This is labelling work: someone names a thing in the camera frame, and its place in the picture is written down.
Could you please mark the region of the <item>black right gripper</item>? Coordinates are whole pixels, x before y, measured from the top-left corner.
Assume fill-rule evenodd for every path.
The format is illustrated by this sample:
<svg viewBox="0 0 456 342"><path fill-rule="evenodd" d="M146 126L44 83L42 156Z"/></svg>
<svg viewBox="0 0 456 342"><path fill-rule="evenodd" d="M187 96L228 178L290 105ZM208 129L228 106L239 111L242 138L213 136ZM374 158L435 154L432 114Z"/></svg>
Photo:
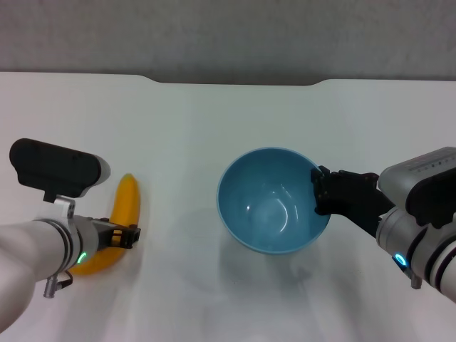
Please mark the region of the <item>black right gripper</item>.
<svg viewBox="0 0 456 342"><path fill-rule="evenodd" d="M313 168L315 213L321 216L339 214L375 237L380 217L394 207L378 189L378 179L379 175L372 172L331 172L323 165Z"/></svg>

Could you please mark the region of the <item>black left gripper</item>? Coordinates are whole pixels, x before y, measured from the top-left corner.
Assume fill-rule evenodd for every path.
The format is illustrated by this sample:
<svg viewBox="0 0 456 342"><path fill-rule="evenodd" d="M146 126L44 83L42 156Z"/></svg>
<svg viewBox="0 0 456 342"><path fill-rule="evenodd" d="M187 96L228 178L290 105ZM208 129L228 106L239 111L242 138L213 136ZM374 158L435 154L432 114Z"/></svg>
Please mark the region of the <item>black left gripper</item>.
<svg viewBox="0 0 456 342"><path fill-rule="evenodd" d="M91 224L95 227L98 236L97 250L101 251L108 247L120 249L132 249L140 238L141 229L136 224L128 227L116 225L109 219L92 219Z"/></svg>

